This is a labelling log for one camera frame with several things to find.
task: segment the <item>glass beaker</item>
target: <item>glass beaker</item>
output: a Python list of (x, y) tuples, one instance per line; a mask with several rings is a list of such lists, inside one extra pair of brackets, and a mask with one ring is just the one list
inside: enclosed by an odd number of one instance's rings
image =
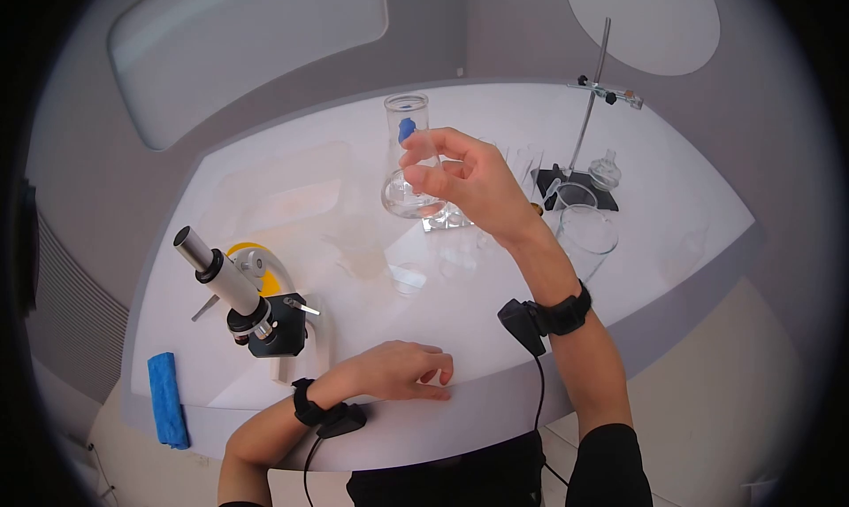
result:
[(619, 233), (610, 219), (588, 204), (571, 204), (563, 209), (556, 237), (584, 283), (619, 244)]
[[(420, 219), (437, 214), (445, 201), (428, 194), (415, 194), (413, 186), (404, 179), (399, 162), (406, 155), (410, 164), (441, 168), (439, 152), (430, 138), (427, 96), (417, 92), (394, 94), (383, 102), (389, 124), (389, 174), (380, 191), (380, 202), (392, 214)], [(414, 133), (418, 135), (410, 150), (401, 144)]]
[(588, 204), (593, 208), (599, 206), (599, 199), (593, 194), (592, 190), (580, 183), (572, 183), (571, 181), (560, 183), (552, 197), (555, 198), (555, 206), (551, 209), (553, 211), (562, 211), (571, 204)]

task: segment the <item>black shirt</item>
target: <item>black shirt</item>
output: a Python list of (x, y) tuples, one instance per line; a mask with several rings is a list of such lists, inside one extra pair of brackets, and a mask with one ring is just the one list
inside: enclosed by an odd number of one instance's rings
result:
[[(543, 469), (542, 439), (531, 431), (509, 441), (420, 465), (353, 472), (348, 494), (356, 507), (384, 505), (538, 505)], [(630, 426), (608, 424), (590, 431), (578, 447), (568, 479), (567, 507), (628, 505), (651, 507), (649, 481), (642, 472), (637, 434)], [(230, 502), (222, 507), (256, 507)]]

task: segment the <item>round wall panel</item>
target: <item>round wall panel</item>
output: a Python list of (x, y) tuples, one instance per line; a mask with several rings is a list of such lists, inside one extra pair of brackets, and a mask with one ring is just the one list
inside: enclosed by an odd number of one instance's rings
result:
[(659, 76), (680, 76), (705, 65), (719, 44), (713, 0), (569, 0), (581, 27), (622, 63)]

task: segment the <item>black stand base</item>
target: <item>black stand base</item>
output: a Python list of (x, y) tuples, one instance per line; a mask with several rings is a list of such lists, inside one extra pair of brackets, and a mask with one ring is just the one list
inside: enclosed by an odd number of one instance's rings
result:
[[(551, 183), (557, 178), (560, 178), (561, 183), (565, 183), (563, 172), (560, 170), (559, 166), (555, 164), (552, 166), (551, 170), (540, 170), (539, 175), (536, 177), (536, 186), (539, 188), (540, 194), (545, 195), (548, 187), (551, 186)], [(599, 190), (595, 186), (593, 186), (592, 180), (589, 178), (589, 173), (584, 172), (572, 172), (571, 177), (569, 177), (569, 181), (572, 183), (578, 183), (589, 188), (589, 191), (595, 195), (596, 199), (599, 200), (599, 210), (600, 211), (617, 211), (619, 212), (619, 205), (616, 204), (616, 201), (613, 199), (613, 196), (610, 195), (610, 192), (606, 192), (604, 190)], [(555, 203), (557, 202), (557, 196), (552, 195), (548, 198), (548, 201), (545, 202), (545, 210), (550, 211), (555, 207)]]
[(249, 335), (248, 349), (256, 357), (285, 357), (297, 356), (304, 349), (306, 338), (306, 313), (287, 306), (283, 299), (290, 297), (301, 304), (306, 300), (297, 293), (287, 293), (266, 297), (271, 304), (271, 320), (273, 334), (264, 340)]

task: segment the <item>blue sponge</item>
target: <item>blue sponge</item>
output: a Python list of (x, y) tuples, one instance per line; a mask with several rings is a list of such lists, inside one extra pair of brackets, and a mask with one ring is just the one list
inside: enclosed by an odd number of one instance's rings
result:
[(156, 437), (173, 449), (188, 448), (188, 433), (176, 390), (174, 354), (161, 353), (148, 360), (150, 400), (154, 405)]
[(416, 130), (416, 122), (412, 121), (409, 118), (405, 118), (401, 120), (401, 123), (398, 124), (398, 143), (403, 142), (410, 135), (413, 134), (413, 131)]

